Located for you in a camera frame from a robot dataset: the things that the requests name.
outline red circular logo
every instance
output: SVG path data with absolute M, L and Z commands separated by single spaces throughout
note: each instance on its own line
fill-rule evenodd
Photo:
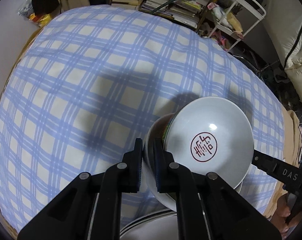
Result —
M 207 162 L 217 152 L 218 143 L 215 137 L 208 132 L 197 134 L 191 142 L 191 154 L 198 162 Z

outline blue and white checkered fabric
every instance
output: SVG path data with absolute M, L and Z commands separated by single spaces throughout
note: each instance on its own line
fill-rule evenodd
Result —
M 104 172 L 160 116 L 212 95 L 236 103 L 255 148 L 282 159 L 281 104 L 214 41 L 107 5 L 63 13 L 36 38 L 0 101 L 3 216 L 20 231 L 80 172 Z M 275 184 L 252 166 L 241 194 L 263 212 Z M 124 194 L 122 225 L 159 207 L 147 188 Z

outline human hand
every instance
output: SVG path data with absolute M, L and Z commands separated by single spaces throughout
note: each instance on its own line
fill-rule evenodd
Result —
M 279 230 L 282 239 L 287 237 L 287 232 L 291 227 L 298 225 L 302 219 L 302 211 L 296 215 L 289 224 L 286 223 L 286 218 L 290 215 L 290 208 L 287 206 L 286 194 L 278 198 L 277 209 L 274 212 L 270 222 Z

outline white metal rack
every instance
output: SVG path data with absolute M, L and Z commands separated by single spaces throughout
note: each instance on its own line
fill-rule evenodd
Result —
M 262 15 L 245 0 L 232 0 L 232 1 L 233 1 L 232 5 L 229 7 L 229 9 L 225 12 L 225 15 L 223 17 L 221 17 L 221 19 L 219 21 L 217 21 L 217 19 L 214 18 L 215 27 L 213 28 L 213 30 L 211 31 L 211 33 L 209 35 L 209 37 L 211 37 L 212 34 L 216 31 L 216 29 L 219 29 L 219 30 L 223 31 L 224 33 L 236 38 L 236 42 L 230 47 L 230 49 L 232 49 L 239 41 L 241 41 L 241 39 L 238 38 L 231 29 L 223 26 L 221 24 L 221 22 L 223 21 L 224 18 L 227 17 L 227 14 L 232 10 L 232 8 L 235 5 L 237 5 L 238 3 L 241 4 L 244 8 L 246 8 L 250 13 L 252 13 L 257 18 L 257 21 L 243 34 L 243 37 L 246 36 L 248 34 L 248 32 L 251 31 L 260 21 L 262 21 L 267 14 L 265 9 L 256 0 L 252 0 L 252 1 L 256 5 L 258 5 L 259 8 L 262 10 L 262 12 L 263 12 Z

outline plaid tablecloth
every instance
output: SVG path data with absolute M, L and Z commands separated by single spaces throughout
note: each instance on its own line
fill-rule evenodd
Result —
M 214 41 L 107 5 L 63 13 L 29 48 L 0 101 L 3 216 L 20 231 L 80 172 L 104 172 L 160 116 L 212 95 L 236 103 L 255 148 L 282 159 L 279 101 Z M 241 194 L 263 212 L 275 184 L 252 166 Z M 145 187 L 124 194 L 122 225 L 160 207 Z

